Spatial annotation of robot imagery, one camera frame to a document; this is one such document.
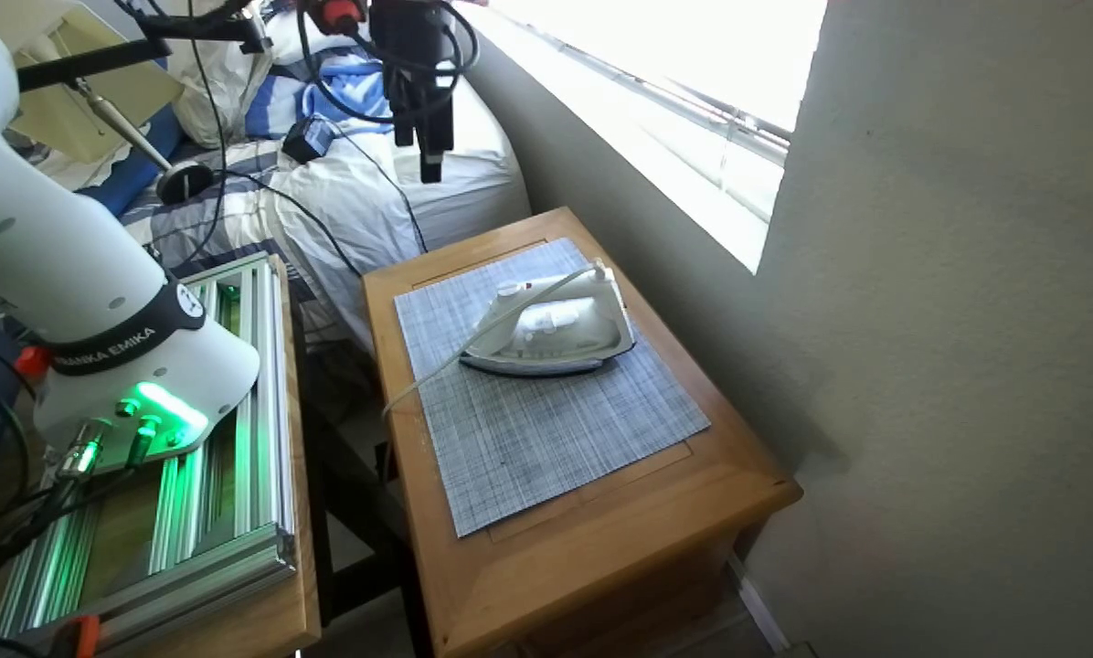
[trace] gray placemat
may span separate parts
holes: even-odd
[[[396,297],[456,539],[710,427],[647,338],[580,377],[516,381],[456,361],[505,287],[580,269],[559,238]]]

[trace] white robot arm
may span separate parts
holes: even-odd
[[[63,445],[124,414],[149,456],[199,445],[249,396],[260,355],[205,318],[99,200],[21,160],[3,143],[16,110],[18,80],[0,46],[0,299],[51,355],[38,433]]]

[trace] white wall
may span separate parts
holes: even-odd
[[[757,278],[518,66],[470,80],[806,482],[751,559],[792,641],[1093,656],[1093,5],[831,0]]]

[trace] window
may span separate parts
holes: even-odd
[[[636,124],[767,223],[826,0],[491,0],[491,7],[643,99],[631,104]]]

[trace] window sill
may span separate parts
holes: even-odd
[[[556,94],[578,122],[585,122],[607,147],[623,153],[659,194],[665,194],[692,223],[700,223],[721,250],[726,250],[741,269],[757,273],[767,214],[741,205],[725,194],[721,182],[707,180],[684,159],[653,138],[663,113],[659,104],[641,99],[631,88],[597,74],[593,66],[556,52],[540,38],[505,21],[487,7],[461,7],[474,35],[491,48],[505,52],[528,76],[533,76],[548,94]],[[665,113],[676,133],[695,133],[695,122]],[[781,164],[767,164],[757,182],[765,210],[776,200]]]

